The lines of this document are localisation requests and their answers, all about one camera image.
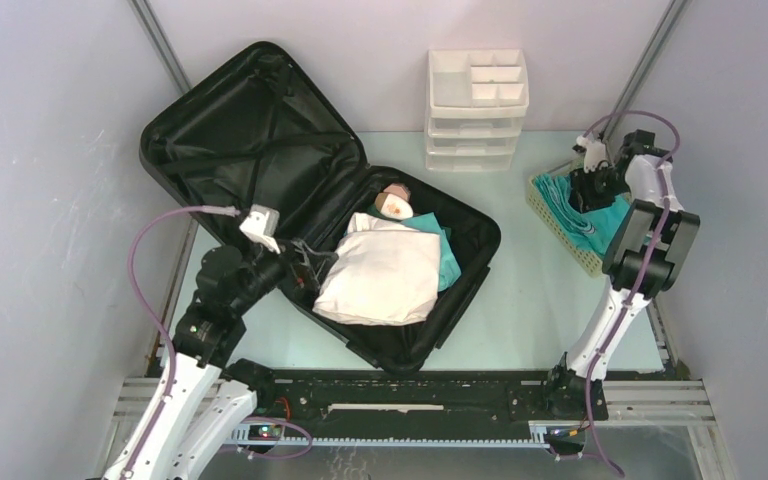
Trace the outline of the white garment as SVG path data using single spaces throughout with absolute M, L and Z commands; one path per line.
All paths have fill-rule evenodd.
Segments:
M 345 325 L 424 322 L 438 299 L 436 234 L 366 213 L 351 216 L 312 311 Z

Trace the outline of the black ribbed hard-shell suitcase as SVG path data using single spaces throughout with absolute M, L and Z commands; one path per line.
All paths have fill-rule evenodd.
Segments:
M 403 171 L 370 164 L 362 141 L 313 80 L 268 41 L 246 47 L 150 121 L 139 155 L 179 204 L 276 209 L 278 237 L 318 251 L 334 249 L 350 216 L 366 211 L 385 185 L 406 185 L 412 205 L 448 230 L 460 278 L 418 324 L 321 320 L 349 350 L 390 374 L 416 372 L 444 343 L 501 242 L 499 225 L 486 214 Z

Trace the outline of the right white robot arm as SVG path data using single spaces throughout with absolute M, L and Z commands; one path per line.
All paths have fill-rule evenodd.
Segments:
M 672 153 L 646 130 L 627 134 L 614 159 L 599 140 L 580 137 L 582 166 L 540 175 L 534 185 L 568 241 L 601 258 L 605 289 L 574 345 L 541 392 L 553 417 L 586 419 L 601 392 L 611 355 L 634 318 L 669 290 L 700 228 L 672 184 Z

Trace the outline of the turquoise t-shirt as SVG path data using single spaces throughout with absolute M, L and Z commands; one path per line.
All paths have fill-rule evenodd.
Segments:
M 438 291 L 447 290 L 461 277 L 462 270 L 450 244 L 451 229 L 441 226 L 434 213 L 413 216 L 401 221 L 401 224 L 423 233 L 433 233 L 438 236 L 440 260 L 438 275 Z

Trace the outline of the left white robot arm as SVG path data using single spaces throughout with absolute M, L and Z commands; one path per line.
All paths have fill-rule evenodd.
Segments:
M 224 372 L 246 331 L 243 316 L 283 284 L 317 290 L 336 259 L 300 240 L 280 243 L 277 252 L 208 251 L 155 393 L 104 478 L 197 479 L 244 419 L 271 412 L 276 390 L 265 382 L 267 368 L 249 362 L 242 380 Z

